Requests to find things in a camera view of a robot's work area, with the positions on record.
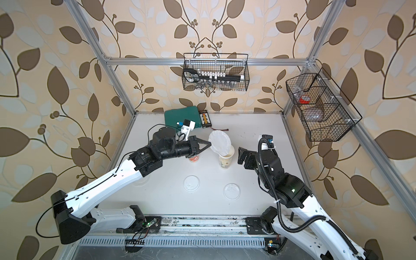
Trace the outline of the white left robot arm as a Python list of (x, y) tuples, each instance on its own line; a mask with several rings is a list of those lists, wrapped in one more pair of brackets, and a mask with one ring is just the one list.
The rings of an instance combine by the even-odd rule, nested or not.
[(128, 234), (149, 230), (157, 219), (147, 222), (136, 205), (122, 210), (101, 210), (98, 205), (123, 187), (160, 169), (164, 160), (192, 158), (210, 146), (209, 141), (195, 135), (178, 141), (173, 128), (161, 128), (146, 146), (127, 153), (119, 166), (100, 178), (69, 193), (59, 190), (52, 194), (51, 209), (58, 230), (57, 238), (66, 245), (80, 240), (90, 231), (115, 229), (118, 233)]

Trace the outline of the white plastic cup lid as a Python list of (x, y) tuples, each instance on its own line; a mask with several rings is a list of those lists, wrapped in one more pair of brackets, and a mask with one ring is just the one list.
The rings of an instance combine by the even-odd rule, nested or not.
[(230, 183), (225, 185), (223, 195), (228, 200), (237, 200), (241, 195), (241, 190), (238, 185)]

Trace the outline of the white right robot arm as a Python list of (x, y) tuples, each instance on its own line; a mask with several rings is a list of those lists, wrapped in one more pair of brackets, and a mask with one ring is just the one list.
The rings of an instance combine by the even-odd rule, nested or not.
[(265, 210), (266, 230), (283, 235), (316, 260), (377, 260), (378, 255), (353, 242), (319, 204), (311, 189), (287, 173), (273, 136), (259, 138), (256, 151), (238, 149), (238, 164), (254, 170), (275, 206)]

